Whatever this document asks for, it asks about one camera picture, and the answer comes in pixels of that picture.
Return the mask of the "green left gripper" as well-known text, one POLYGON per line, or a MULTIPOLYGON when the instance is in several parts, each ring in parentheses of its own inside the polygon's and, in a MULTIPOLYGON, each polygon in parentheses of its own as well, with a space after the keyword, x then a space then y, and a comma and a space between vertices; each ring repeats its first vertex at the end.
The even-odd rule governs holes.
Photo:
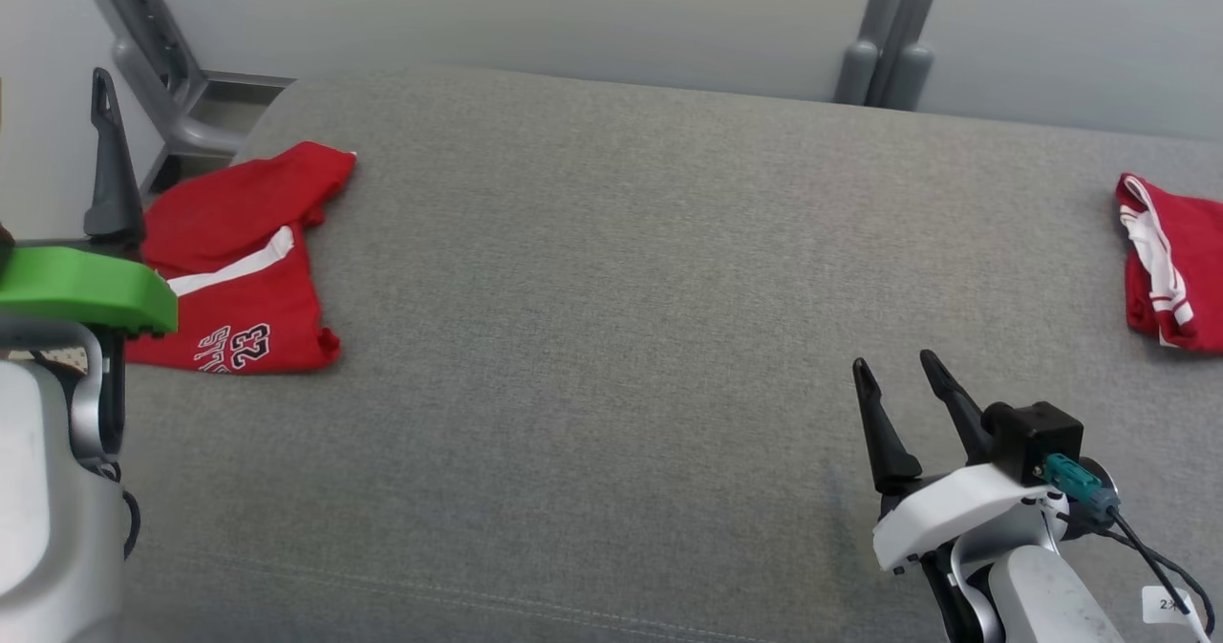
MULTIPOLYGON (((91 243, 139 251, 146 240, 117 89, 93 68, 95 189, 83 229, 91 243)), ((179 295, 150 266, 64 246, 13 248, 0 268, 0 351, 83 350, 86 369, 67 397, 77 458, 117 458, 125 433, 126 344, 179 330, 179 295)))

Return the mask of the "red shorts white stripe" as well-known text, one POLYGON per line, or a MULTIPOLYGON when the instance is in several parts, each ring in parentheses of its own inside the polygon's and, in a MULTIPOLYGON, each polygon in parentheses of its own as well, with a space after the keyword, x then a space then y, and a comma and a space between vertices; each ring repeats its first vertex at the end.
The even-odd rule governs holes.
POLYGON ((305 237, 356 163, 353 152, 305 141, 159 196, 141 251, 179 295, 179 329, 130 342, 128 359, 216 375, 335 363, 341 344, 324 325, 305 237))

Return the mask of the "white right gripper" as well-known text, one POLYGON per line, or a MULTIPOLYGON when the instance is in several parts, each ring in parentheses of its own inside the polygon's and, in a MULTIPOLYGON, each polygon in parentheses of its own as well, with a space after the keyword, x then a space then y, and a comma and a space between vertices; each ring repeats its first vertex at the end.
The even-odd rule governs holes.
MULTIPOLYGON (((899 500, 872 531, 874 560, 882 570, 917 565, 936 597, 951 643, 1004 643, 1003 616, 971 577, 998 564, 1019 546, 1059 553, 1069 509, 1049 485, 1022 487, 989 461, 993 439, 983 413, 932 350, 920 361, 929 388, 951 416, 966 455, 965 467, 927 482, 899 500)), ((923 474, 884 410, 882 391, 863 357, 852 359, 852 386, 870 456, 870 477, 883 498, 901 498, 923 474)))

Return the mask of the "grey double metal post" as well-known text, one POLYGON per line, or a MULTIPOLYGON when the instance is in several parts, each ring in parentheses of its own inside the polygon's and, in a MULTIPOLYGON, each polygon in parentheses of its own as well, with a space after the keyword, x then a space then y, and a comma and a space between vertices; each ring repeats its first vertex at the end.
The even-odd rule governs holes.
POLYGON ((921 34, 934 0, 868 0, 845 50, 833 101, 914 111, 934 64, 921 34))

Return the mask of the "red white basketball jersey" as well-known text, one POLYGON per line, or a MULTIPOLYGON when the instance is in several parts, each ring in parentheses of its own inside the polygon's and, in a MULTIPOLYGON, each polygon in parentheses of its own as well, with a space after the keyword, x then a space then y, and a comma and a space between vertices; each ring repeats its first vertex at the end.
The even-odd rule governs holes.
POLYGON ((1123 174, 1126 323, 1163 347, 1223 355, 1223 203, 1123 174))

